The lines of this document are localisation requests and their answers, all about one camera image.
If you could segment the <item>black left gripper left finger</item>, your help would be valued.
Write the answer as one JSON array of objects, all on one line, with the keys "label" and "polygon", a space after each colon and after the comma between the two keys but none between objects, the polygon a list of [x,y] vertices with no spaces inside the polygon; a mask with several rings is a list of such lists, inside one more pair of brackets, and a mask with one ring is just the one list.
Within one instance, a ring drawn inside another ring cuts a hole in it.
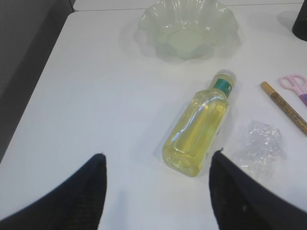
[{"label": "black left gripper left finger", "polygon": [[106,157],[96,154],[33,204],[1,220],[2,230],[96,230],[107,189]]}]

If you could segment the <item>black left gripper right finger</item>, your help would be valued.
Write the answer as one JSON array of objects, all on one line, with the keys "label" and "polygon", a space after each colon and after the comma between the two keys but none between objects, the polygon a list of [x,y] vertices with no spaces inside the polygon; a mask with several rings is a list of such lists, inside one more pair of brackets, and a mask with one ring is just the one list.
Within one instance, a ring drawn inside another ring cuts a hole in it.
[{"label": "black left gripper right finger", "polygon": [[305,230],[307,213],[276,196],[220,150],[212,156],[209,190],[221,230]]}]

